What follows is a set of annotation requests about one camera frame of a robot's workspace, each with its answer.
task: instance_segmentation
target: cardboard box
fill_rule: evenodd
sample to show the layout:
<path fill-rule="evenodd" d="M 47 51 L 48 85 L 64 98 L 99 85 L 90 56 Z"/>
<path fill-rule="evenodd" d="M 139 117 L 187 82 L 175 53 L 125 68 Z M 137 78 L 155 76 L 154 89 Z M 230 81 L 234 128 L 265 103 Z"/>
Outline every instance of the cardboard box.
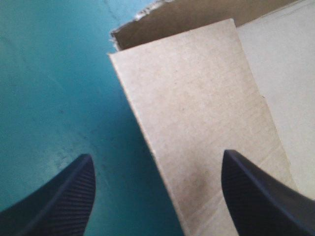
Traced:
<path fill-rule="evenodd" d="M 289 2 L 158 1 L 113 33 L 124 50 L 110 58 L 188 236 L 237 235 L 225 149 L 315 197 L 315 0 L 254 20 Z"/>

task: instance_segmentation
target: teal surface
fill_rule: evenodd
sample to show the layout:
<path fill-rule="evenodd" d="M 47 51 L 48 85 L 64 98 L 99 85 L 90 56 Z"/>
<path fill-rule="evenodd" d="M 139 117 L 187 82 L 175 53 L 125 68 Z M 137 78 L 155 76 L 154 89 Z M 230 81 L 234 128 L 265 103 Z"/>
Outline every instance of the teal surface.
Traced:
<path fill-rule="evenodd" d="M 107 56 L 109 31 L 149 2 L 0 1 L 0 210 L 90 153 L 86 236 L 182 235 Z"/>

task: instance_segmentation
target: torn cardboard edge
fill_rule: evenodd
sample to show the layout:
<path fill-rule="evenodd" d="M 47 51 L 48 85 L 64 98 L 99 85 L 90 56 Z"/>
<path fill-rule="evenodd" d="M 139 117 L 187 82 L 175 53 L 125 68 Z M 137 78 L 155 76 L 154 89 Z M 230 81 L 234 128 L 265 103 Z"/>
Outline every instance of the torn cardboard edge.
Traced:
<path fill-rule="evenodd" d="M 241 26 L 296 0 L 157 0 L 111 32 L 120 51 L 232 18 Z"/>

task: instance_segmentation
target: cardboard edge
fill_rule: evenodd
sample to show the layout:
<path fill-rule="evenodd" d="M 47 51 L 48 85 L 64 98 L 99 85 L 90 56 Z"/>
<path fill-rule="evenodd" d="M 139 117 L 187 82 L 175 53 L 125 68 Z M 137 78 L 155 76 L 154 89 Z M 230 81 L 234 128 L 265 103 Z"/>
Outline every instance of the cardboard edge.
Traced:
<path fill-rule="evenodd" d="M 113 64 L 115 73 L 116 73 L 116 75 L 117 75 L 117 77 L 118 77 L 118 80 L 119 80 L 119 83 L 121 84 L 121 87 L 123 88 L 123 91 L 124 91 L 124 94 L 125 94 L 125 96 L 126 96 L 126 98 L 127 98 L 127 101 L 128 101 L 128 103 L 129 103 L 129 105 L 130 105 L 130 107 L 131 107 L 131 109 L 132 109 L 132 112 L 133 112 L 133 114 L 134 114 L 134 116 L 135 116 L 135 118 L 136 118 L 136 120 L 137 120 L 138 125 L 140 126 L 141 133 L 142 133 L 142 135 L 143 135 L 143 137 L 144 137 L 144 139 L 145 139 L 145 141 L 146 141 L 146 144 L 147 144 L 148 147 L 149 147 L 149 151 L 150 151 L 150 153 L 151 153 L 151 156 L 152 156 L 154 162 L 156 163 L 156 166 L 157 166 L 159 175 L 160 175 L 160 177 L 161 177 L 161 179 L 162 179 L 162 181 L 163 181 L 164 187 L 165 187 L 165 189 L 167 190 L 167 194 L 168 194 L 168 196 L 170 197 L 170 200 L 171 200 L 171 202 L 172 202 L 172 205 L 173 205 L 173 207 L 174 207 L 174 209 L 175 209 L 175 211 L 176 211 L 176 215 L 177 215 L 178 220 L 179 220 L 179 222 L 180 222 L 180 224 L 181 224 L 181 227 L 182 227 L 182 230 L 183 230 L 183 232 L 184 232 L 184 235 L 186 235 L 186 236 L 191 235 L 190 230 L 189 230 L 189 228 L 188 228 L 188 226 L 187 226 L 187 223 L 186 223 L 186 221 L 185 221 L 185 219 L 184 219 L 184 216 L 183 216 L 182 212 L 180 211 L 179 204 L 178 204 L 178 202 L 177 202 L 177 200 L 176 200 L 174 194 L 173 194 L 172 191 L 170 191 L 170 189 L 169 189 L 170 184 L 167 182 L 166 178 L 164 178 L 164 176 L 165 176 L 164 169 L 161 167 L 161 165 L 158 165 L 158 164 L 157 164 L 157 163 L 158 163 L 158 160 L 156 159 L 156 155 L 155 155 L 155 153 L 154 153 L 154 149 L 153 149 L 153 147 L 151 146 L 151 144 L 150 144 L 150 142 L 149 142 L 149 139 L 150 139 L 150 138 L 148 137 L 145 128 L 144 128 L 144 127 L 142 126 L 142 124 L 139 122 L 139 120 L 140 120 L 140 119 L 139 119 L 139 115 L 138 115 L 136 109 L 133 107 L 133 104 L 132 104 L 131 99 L 130 99 L 130 97 L 129 97 L 129 95 L 128 95 L 126 89 L 125 89 L 125 86 L 124 86 L 123 81 L 120 79 L 120 75 L 119 75 L 119 72 L 118 72 L 118 69 L 117 69 L 117 66 L 116 66 L 117 64 L 115 63 L 115 59 L 113 58 L 113 56 L 115 55 L 115 53 L 108 53 L 107 55 L 109 56 L 109 58 L 110 58 L 110 60 L 111 60 L 111 62 L 112 62 L 112 64 Z"/>
<path fill-rule="evenodd" d="M 127 28 L 129 25 L 132 25 L 134 22 L 140 21 L 143 17 L 146 17 L 146 16 L 150 15 L 151 12 L 157 10 L 161 6 L 163 6 L 163 5 L 165 5 L 165 4 L 169 3 L 169 2 L 172 2 L 172 1 L 174 1 L 174 0 L 156 0 L 155 2 L 149 4 L 144 9 L 142 9 L 138 13 L 136 13 L 136 15 L 133 17 L 133 20 L 123 24 L 122 26 L 119 26 L 116 29 L 113 29 L 110 32 L 110 35 L 111 35 L 111 41 L 113 42 L 115 49 L 117 51 L 123 50 L 121 48 L 121 46 L 119 45 L 119 41 L 116 38 L 116 34 L 119 31 L 121 31 L 124 28 Z"/>

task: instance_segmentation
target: black plastic piece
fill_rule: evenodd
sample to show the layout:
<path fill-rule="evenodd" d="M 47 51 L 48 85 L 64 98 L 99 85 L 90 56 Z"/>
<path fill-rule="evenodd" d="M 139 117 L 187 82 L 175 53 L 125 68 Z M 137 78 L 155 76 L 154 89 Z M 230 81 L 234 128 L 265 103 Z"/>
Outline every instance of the black plastic piece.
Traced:
<path fill-rule="evenodd" d="M 0 236 L 82 236 L 95 198 L 91 156 L 81 155 L 37 191 L 0 213 Z"/>
<path fill-rule="evenodd" d="M 223 195 L 240 236 L 315 236 L 315 202 L 234 150 L 222 164 Z"/>

